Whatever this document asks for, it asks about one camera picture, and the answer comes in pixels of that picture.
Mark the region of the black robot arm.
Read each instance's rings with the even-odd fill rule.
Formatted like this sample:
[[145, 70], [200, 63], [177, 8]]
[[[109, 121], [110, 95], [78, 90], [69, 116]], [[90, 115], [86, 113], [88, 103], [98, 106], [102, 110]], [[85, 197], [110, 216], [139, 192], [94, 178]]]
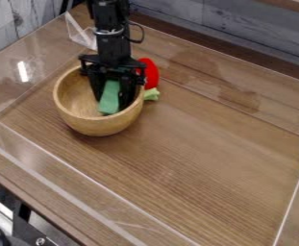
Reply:
[[128, 0], [85, 0], [93, 19], [96, 54], [80, 55], [81, 74], [88, 78], [97, 110], [104, 115], [122, 111], [133, 101], [137, 86], [145, 84], [147, 65], [131, 56]]

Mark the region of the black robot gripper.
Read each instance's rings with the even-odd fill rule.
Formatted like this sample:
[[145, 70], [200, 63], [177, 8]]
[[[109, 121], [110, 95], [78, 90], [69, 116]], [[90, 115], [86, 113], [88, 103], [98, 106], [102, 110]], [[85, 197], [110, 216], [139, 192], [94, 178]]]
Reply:
[[136, 86], [145, 84], [147, 66], [131, 56], [131, 43], [126, 29], [117, 31], [94, 30], [96, 53], [78, 56], [81, 73], [88, 77], [92, 93], [100, 100], [105, 83], [118, 79], [118, 109], [122, 111], [133, 102]]

